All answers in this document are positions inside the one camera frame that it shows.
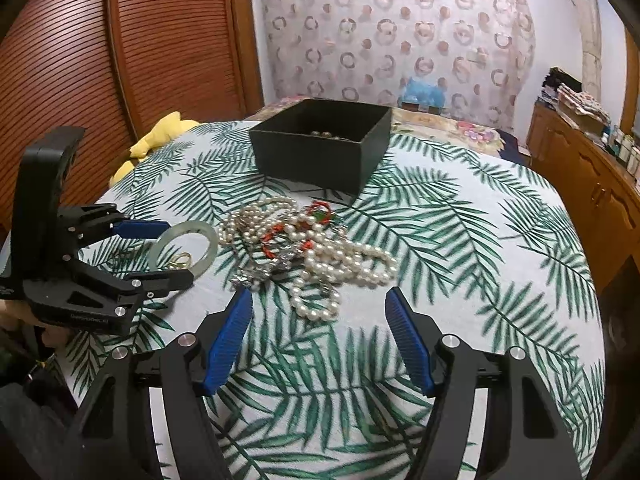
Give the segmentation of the left hand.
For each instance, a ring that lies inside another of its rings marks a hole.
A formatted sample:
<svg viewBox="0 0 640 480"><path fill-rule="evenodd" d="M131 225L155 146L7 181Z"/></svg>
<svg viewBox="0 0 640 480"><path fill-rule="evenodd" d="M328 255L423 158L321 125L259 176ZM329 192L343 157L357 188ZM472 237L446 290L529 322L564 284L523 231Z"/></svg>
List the left hand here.
<svg viewBox="0 0 640 480"><path fill-rule="evenodd" d="M35 317L25 301L1 300L1 348L22 356L43 356L45 348L63 350L73 335L69 328Z"/></svg>

